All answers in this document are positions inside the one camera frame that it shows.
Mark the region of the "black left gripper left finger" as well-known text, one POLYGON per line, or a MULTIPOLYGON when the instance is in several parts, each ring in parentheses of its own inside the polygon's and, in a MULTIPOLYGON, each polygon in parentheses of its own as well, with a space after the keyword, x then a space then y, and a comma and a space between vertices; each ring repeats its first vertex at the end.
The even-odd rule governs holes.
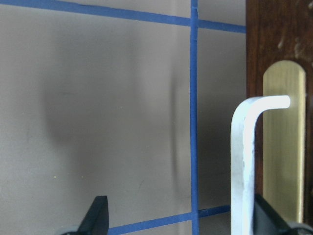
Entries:
POLYGON ((77 233, 79 235, 107 235, 108 230, 109 210, 107 196, 96 196, 77 233))

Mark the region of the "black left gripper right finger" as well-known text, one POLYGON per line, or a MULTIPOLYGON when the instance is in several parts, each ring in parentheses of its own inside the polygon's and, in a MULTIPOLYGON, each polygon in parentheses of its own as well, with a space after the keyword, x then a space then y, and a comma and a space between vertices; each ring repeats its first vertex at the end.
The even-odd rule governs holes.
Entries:
POLYGON ((259 194, 254 197, 253 234, 286 235, 290 226, 259 194))

